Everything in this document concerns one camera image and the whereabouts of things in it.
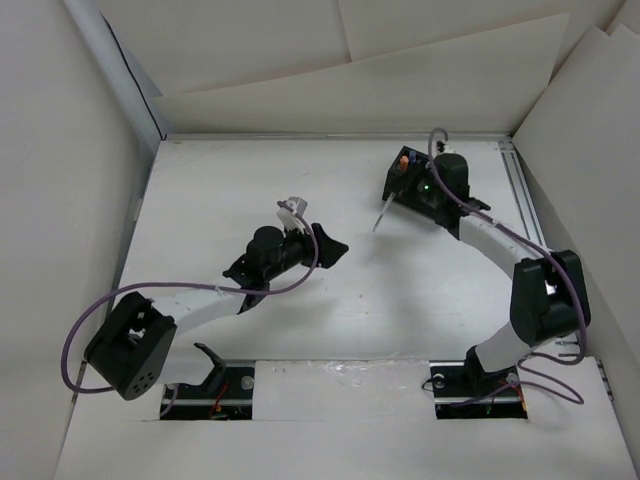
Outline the green white pen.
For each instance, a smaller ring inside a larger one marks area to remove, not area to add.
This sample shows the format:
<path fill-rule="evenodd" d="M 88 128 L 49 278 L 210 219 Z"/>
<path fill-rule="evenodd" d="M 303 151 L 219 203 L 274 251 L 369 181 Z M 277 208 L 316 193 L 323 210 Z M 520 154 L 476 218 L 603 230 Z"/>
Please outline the green white pen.
<path fill-rule="evenodd" d="M 389 209 L 389 207 L 391 206 L 391 204 L 393 203 L 394 199 L 395 199 L 396 194 L 394 192 L 391 192 L 387 199 L 384 201 L 382 209 L 373 225 L 372 231 L 376 232 L 381 221 L 383 220 L 383 217 L 385 215 L 385 213 L 387 212 L 387 210 Z"/>

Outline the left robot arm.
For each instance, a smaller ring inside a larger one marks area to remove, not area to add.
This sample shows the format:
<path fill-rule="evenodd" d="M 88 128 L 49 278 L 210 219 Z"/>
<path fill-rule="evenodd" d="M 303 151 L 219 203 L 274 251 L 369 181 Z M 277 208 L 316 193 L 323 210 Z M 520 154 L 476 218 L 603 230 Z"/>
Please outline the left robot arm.
<path fill-rule="evenodd" d="M 318 223 L 309 232 L 263 226 L 224 271 L 220 286 L 156 299 L 139 291 L 124 295 L 89 342 L 84 358 L 126 401 L 155 384 L 186 384 L 201 396 L 212 396 L 224 383 L 225 361 L 201 342 L 179 353 L 172 347 L 174 340 L 215 319 L 253 309 L 269 294 L 271 282 L 290 269 L 329 269 L 348 250 Z"/>

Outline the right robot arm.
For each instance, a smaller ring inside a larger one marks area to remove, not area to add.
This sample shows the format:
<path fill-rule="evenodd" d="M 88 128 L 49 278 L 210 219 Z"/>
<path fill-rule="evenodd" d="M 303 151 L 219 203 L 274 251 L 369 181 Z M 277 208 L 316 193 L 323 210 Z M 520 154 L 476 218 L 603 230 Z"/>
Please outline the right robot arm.
<path fill-rule="evenodd" d="M 579 256 L 550 251 L 490 215 L 490 206 L 470 193 L 467 160 L 457 153 L 431 157 L 401 149 L 388 169 L 383 198 L 435 222 L 475 248 L 511 281 L 509 319 L 472 346 L 447 386 L 478 403 L 519 382 L 515 368 L 539 356 L 539 347 L 567 335 L 584 346 L 591 314 Z"/>

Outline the black stationery organizer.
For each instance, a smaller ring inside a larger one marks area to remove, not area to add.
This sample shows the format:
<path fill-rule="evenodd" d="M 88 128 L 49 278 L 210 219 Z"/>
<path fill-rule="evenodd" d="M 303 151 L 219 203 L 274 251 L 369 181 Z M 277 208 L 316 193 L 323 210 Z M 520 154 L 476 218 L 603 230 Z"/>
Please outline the black stationery organizer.
<path fill-rule="evenodd" d="M 409 158 L 410 150 L 417 152 L 419 163 L 415 166 L 409 164 L 408 169 L 402 171 L 399 168 L 399 160 L 403 155 Z M 391 192 L 394 192 L 396 196 L 393 202 L 426 215 L 428 213 L 427 197 L 432 192 L 432 181 L 428 179 L 429 175 L 428 155 L 403 146 L 387 170 L 382 193 L 383 202 Z"/>

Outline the aluminium rail right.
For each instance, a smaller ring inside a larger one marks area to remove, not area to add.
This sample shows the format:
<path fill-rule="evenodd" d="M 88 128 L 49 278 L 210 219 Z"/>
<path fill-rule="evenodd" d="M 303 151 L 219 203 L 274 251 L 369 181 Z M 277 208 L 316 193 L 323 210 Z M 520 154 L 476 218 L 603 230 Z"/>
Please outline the aluminium rail right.
<path fill-rule="evenodd" d="M 522 159 L 510 140 L 499 141 L 498 148 L 518 206 L 524 236 L 530 241 L 546 247 L 544 233 L 524 175 Z"/>

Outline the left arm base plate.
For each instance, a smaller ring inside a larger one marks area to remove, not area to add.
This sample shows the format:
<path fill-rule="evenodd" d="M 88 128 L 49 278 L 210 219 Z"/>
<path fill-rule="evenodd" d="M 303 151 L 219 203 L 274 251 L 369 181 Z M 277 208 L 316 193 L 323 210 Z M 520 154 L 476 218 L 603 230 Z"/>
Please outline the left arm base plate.
<path fill-rule="evenodd" d="M 255 361 L 231 361 L 221 386 L 205 393 L 200 386 L 180 384 L 174 402 L 172 390 L 164 388 L 160 420 L 246 421 L 252 419 Z"/>

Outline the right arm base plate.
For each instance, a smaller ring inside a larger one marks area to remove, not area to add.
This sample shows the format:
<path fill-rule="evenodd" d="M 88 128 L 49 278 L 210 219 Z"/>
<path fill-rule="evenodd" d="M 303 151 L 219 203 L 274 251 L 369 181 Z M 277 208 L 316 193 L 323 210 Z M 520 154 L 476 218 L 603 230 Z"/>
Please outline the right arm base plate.
<path fill-rule="evenodd" d="M 422 389 L 438 420 L 528 418 L 515 366 L 472 380 L 463 361 L 430 361 Z"/>

